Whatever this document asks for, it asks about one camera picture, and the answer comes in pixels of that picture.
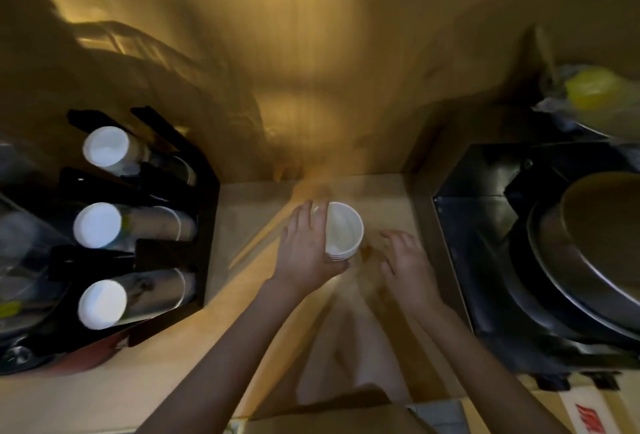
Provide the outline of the black cup dispenser rack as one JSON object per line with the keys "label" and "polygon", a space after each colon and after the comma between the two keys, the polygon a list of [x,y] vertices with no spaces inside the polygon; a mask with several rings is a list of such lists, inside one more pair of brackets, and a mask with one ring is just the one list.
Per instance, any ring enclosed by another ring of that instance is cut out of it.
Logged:
{"label": "black cup dispenser rack", "polygon": [[151,106],[130,108],[131,114],[158,138],[172,146],[170,155],[181,158],[196,174],[196,185],[181,182],[168,171],[149,163],[133,177],[103,178],[73,167],[61,169],[58,193],[81,204],[108,202],[125,206],[166,206],[195,221],[189,241],[144,239],[134,241],[132,252],[91,250],[84,246],[56,246],[50,254],[49,277],[69,282],[77,290],[90,280],[111,279],[127,273],[185,268],[195,273],[195,297],[185,305],[152,319],[116,326],[129,329],[129,346],[137,346],[204,308],[212,239],[220,194],[220,180],[204,153]]}

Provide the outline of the round metal machine plate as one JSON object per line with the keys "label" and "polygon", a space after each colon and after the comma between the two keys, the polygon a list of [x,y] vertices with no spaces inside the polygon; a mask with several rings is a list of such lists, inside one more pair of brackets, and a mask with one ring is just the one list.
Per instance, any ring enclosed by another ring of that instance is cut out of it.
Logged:
{"label": "round metal machine plate", "polygon": [[527,239],[562,299],[640,342],[640,173],[607,171],[535,203]]}

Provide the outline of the black cup sealing machine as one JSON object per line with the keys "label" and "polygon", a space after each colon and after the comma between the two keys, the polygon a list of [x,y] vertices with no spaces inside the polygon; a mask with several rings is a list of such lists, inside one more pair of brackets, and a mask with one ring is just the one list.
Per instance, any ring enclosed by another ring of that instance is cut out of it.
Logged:
{"label": "black cup sealing machine", "polygon": [[604,142],[473,144],[432,198],[458,294],[453,307],[508,370],[549,389],[562,389],[572,373],[640,371],[640,342],[562,299],[527,239],[537,201],[607,171],[640,173]]}

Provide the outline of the person's right hand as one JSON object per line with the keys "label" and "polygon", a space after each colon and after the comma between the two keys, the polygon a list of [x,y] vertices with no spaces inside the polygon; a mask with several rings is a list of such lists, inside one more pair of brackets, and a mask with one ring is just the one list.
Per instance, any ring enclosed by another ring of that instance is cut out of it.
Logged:
{"label": "person's right hand", "polygon": [[382,230],[388,241],[388,258],[396,260],[397,276],[385,276],[401,308],[419,318],[444,308],[433,267],[420,240],[401,230]]}

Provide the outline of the nested white paper cups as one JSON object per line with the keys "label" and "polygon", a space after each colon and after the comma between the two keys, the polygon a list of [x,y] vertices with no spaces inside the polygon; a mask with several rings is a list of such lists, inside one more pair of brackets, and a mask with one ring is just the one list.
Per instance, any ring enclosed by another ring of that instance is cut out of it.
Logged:
{"label": "nested white paper cups", "polygon": [[364,223],[348,204],[330,202],[327,206],[325,254],[338,262],[353,257],[364,238]]}

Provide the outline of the cardboard box with red label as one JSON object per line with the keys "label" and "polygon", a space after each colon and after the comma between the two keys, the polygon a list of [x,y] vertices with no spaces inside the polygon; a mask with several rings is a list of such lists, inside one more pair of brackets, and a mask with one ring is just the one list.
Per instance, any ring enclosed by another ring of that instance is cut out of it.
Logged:
{"label": "cardboard box with red label", "polygon": [[640,434],[640,401],[618,389],[601,389],[586,376],[572,374],[566,392],[541,390],[533,376],[517,378],[573,434]]}

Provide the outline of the person's left hand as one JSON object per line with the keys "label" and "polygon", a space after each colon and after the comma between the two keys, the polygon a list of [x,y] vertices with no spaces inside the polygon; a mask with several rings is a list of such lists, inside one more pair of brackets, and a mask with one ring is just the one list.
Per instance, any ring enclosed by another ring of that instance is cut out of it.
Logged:
{"label": "person's left hand", "polygon": [[292,294],[302,300],[327,281],[344,273],[348,260],[333,262],[325,255],[326,241],[314,237],[285,240],[285,228],[278,246],[273,279],[285,285]]}

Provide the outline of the person's left forearm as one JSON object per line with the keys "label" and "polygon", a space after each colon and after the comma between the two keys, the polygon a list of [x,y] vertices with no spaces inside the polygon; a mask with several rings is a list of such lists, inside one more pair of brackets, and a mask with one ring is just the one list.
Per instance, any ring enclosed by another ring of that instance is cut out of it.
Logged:
{"label": "person's left forearm", "polygon": [[272,277],[135,434],[223,434],[276,334],[309,294]]}

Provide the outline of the yellow item in plastic bag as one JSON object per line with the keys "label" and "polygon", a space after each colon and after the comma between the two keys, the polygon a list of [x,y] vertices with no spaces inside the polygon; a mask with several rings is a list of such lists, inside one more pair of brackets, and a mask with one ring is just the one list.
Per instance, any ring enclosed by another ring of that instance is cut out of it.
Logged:
{"label": "yellow item in plastic bag", "polygon": [[539,78],[542,98],[532,110],[548,114],[568,129],[640,144],[640,78],[588,64],[564,64]]}

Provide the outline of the person's right forearm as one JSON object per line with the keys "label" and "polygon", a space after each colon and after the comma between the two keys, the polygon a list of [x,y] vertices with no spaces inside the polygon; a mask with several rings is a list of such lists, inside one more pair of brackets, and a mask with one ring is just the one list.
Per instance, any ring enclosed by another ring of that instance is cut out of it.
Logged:
{"label": "person's right forearm", "polygon": [[572,434],[442,302],[412,309],[491,434]]}

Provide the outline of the clear plastic container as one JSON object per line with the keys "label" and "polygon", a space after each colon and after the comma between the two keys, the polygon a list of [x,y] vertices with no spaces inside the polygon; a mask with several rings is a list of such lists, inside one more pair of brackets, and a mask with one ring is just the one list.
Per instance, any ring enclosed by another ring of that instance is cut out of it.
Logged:
{"label": "clear plastic container", "polygon": [[70,244],[54,226],[55,205],[49,177],[0,139],[0,341],[36,327],[68,290],[49,279],[52,248]]}

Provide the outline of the long stack of paper cups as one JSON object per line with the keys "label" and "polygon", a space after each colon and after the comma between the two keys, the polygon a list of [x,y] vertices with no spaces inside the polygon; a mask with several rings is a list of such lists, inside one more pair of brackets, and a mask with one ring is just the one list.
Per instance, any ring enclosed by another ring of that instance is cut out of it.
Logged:
{"label": "long stack of paper cups", "polygon": [[91,284],[77,307],[91,330],[146,321],[176,309],[196,296],[196,274],[188,269],[142,271]]}
{"label": "long stack of paper cups", "polygon": [[141,166],[147,163],[169,172],[186,185],[195,187],[197,183],[196,172],[185,160],[158,151],[116,126],[103,126],[92,131],[84,140],[83,155],[92,165],[120,178],[139,176]]}
{"label": "long stack of paper cups", "polygon": [[165,206],[127,206],[94,203],[74,220],[74,238],[93,250],[133,253],[139,240],[191,242],[198,233],[196,220]]}

